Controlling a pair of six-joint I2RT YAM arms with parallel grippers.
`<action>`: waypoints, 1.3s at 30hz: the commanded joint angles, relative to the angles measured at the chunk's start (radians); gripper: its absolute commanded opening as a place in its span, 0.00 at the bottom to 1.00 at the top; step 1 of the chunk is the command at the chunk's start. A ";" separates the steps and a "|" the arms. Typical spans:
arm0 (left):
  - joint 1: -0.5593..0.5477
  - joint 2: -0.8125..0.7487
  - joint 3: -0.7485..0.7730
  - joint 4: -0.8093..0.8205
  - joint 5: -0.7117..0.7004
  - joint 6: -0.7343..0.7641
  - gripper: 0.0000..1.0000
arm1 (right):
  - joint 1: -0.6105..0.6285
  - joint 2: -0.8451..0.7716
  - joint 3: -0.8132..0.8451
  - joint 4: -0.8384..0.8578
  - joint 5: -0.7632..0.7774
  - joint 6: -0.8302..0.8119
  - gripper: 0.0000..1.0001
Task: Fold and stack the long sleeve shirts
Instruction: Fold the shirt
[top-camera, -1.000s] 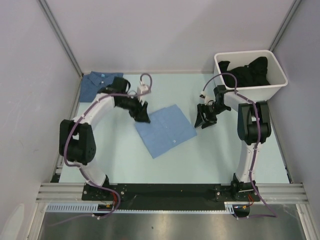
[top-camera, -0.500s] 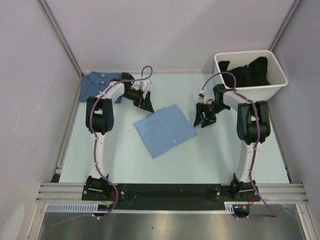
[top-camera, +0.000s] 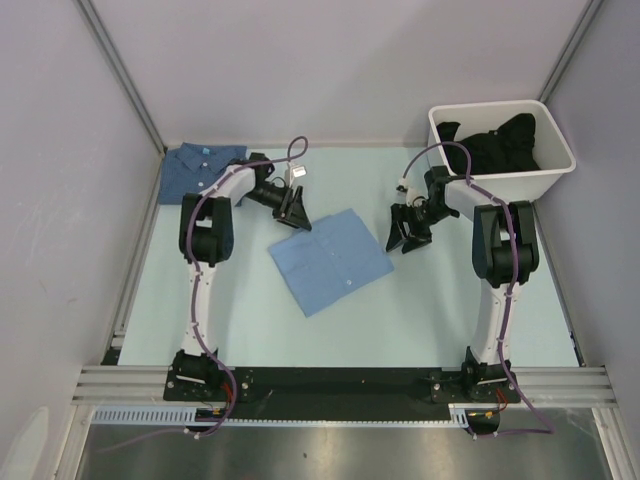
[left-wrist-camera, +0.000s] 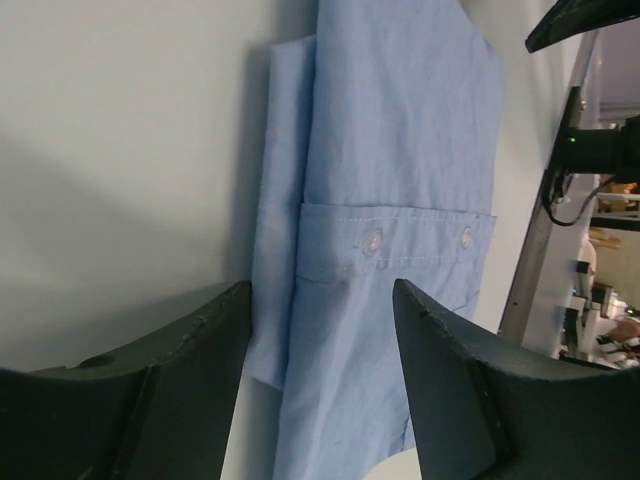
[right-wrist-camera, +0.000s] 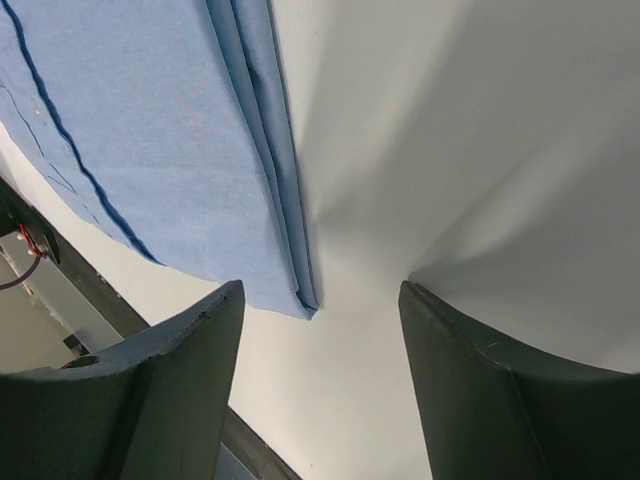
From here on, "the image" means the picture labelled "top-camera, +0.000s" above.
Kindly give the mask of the light blue long sleeve shirt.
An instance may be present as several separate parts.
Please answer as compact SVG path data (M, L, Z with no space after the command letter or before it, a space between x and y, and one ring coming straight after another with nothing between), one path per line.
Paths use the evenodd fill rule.
M352 209L314 222L310 231L277 242L268 252L306 317L394 270Z

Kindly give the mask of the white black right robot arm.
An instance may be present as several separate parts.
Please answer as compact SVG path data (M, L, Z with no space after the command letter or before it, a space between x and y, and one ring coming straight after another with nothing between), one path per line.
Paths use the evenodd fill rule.
M385 246L407 254L432 242L431 227L449 217L472 223L471 262L481 281L476 329L460 373L449 384L464 398L490 402L515 383L510 362L511 316L525 283L539 265L533 207L508 203L470 178L451 176L444 167L424 175L420 194L406 176L396 186Z

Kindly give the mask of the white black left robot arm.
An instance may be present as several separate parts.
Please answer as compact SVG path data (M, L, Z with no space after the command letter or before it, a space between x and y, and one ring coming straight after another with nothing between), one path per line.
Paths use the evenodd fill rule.
M191 294L184 335L165 382L166 401L220 401L231 387L219 365L210 301L218 267L229 260L234 248L233 207L249 199L268 207L281 224L312 229L303 186L297 183L307 170L289 158L283 162L284 179L274 182L276 162L254 152L233 161L212 186L183 197L179 250L187 262Z

